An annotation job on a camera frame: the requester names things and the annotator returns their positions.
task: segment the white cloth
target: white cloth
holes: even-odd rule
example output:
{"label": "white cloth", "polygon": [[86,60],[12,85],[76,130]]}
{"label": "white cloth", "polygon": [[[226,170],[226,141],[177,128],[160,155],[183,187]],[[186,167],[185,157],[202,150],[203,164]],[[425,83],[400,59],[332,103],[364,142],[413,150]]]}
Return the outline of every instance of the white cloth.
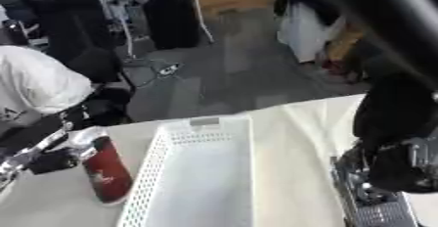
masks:
{"label": "white cloth", "polygon": [[315,61],[326,43],[344,27],[345,19],[339,18],[333,25],[321,24],[314,10],[304,4],[288,7],[277,33],[279,42],[293,51],[299,63]]}
{"label": "white cloth", "polygon": [[0,119],[27,125],[77,105],[92,92],[88,78],[41,52],[0,46]]}

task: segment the black chair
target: black chair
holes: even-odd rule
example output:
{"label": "black chair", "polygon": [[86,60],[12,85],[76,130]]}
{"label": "black chair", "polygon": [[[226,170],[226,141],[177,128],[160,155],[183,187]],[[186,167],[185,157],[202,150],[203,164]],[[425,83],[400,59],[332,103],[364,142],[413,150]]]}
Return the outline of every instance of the black chair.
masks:
{"label": "black chair", "polygon": [[[85,124],[132,122],[127,104],[136,92],[124,72],[99,0],[22,0],[37,16],[49,39],[48,55],[87,76],[97,89],[84,104],[93,114]],[[124,80],[129,89],[110,88]]]}

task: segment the black bag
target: black bag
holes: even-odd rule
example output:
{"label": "black bag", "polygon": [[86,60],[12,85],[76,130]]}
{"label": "black bag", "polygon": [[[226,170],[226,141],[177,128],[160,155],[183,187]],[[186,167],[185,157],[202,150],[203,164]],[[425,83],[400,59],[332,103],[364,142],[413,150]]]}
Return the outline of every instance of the black bag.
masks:
{"label": "black bag", "polygon": [[157,50],[197,46],[198,21],[192,0],[150,0],[143,10]]}

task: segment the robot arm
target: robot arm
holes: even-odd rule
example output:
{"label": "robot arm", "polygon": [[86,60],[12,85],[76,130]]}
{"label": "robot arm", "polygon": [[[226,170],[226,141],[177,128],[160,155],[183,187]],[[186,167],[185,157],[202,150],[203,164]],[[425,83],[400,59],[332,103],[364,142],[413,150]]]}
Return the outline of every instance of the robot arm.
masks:
{"label": "robot arm", "polygon": [[360,166],[368,168],[375,187],[437,192],[437,9],[431,0],[333,1],[409,74],[377,83],[359,107],[354,133],[360,141],[354,152],[363,156],[356,160],[367,163]]}

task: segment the person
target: person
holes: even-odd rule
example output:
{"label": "person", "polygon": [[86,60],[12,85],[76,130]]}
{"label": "person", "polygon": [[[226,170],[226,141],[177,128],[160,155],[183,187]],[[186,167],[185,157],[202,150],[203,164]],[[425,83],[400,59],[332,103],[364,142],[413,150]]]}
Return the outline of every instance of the person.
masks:
{"label": "person", "polygon": [[26,127],[73,107],[93,93],[91,81],[44,53],[0,46],[0,120]]}

